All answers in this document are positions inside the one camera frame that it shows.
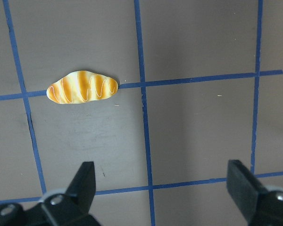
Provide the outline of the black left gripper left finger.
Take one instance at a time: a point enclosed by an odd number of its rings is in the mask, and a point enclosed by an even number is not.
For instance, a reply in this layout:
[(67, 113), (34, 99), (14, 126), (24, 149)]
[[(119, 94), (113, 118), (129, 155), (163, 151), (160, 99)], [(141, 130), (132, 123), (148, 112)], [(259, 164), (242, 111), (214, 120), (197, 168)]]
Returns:
[(95, 226), (96, 219), (89, 214), (95, 196), (94, 162), (83, 162), (63, 193), (46, 196), (41, 209), (51, 226)]

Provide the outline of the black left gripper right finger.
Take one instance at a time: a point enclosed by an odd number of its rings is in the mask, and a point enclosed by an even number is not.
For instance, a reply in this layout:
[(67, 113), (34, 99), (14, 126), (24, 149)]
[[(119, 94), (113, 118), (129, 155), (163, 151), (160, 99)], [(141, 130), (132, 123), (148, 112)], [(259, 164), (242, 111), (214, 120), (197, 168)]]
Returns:
[(227, 164), (226, 188), (249, 226), (283, 226), (283, 188), (263, 185), (240, 160)]

